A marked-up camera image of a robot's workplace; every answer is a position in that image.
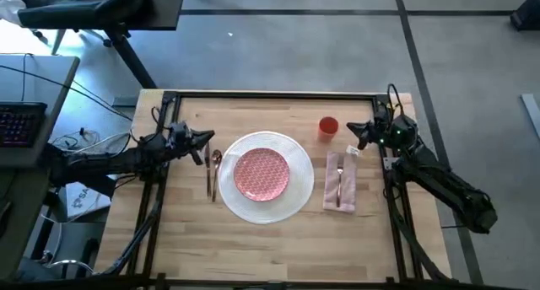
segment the white label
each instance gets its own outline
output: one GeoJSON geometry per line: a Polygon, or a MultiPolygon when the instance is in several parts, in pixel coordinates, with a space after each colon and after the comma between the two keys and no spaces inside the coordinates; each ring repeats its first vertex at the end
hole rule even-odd
{"type": "Polygon", "coordinates": [[[351,146],[351,145],[348,145],[347,146],[347,151],[345,151],[349,154],[352,154],[354,156],[360,156],[360,150],[358,150],[357,148],[351,146]]]}

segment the plate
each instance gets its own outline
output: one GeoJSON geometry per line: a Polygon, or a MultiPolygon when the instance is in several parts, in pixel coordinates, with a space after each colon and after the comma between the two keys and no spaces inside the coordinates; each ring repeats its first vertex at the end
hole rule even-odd
{"type": "Polygon", "coordinates": [[[254,148],[242,155],[235,166],[235,184],[252,201],[271,201],[289,183],[285,158],[269,148],[254,148]]]}

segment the spoon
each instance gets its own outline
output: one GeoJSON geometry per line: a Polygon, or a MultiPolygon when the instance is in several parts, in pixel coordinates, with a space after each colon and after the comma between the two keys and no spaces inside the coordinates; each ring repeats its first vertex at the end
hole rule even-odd
{"type": "Polygon", "coordinates": [[[218,168],[221,164],[221,159],[223,154],[219,150],[213,150],[212,152],[212,162],[213,162],[213,191],[212,191],[212,202],[216,202],[216,179],[218,178],[218,168]]]}

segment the pink napkin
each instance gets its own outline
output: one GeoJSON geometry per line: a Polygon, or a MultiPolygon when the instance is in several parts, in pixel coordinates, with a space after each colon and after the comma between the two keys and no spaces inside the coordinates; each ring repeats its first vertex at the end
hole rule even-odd
{"type": "Polygon", "coordinates": [[[341,153],[344,156],[343,173],[341,175],[341,202],[336,207],[338,198],[338,158],[340,153],[328,152],[327,155],[327,179],[324,187],[324,199],[322,208],[341,212],[354,213],[356,205],[356,159],[357,157],[341,153]]]}

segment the keyboard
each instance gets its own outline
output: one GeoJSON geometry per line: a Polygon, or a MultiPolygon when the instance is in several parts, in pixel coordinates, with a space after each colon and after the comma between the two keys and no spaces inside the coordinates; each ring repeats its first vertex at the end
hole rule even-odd
{"type": "Polygon", "coordinates": [[[43,103],[0,102],[0,148],[31,148],[46,108],[43,103]]]}

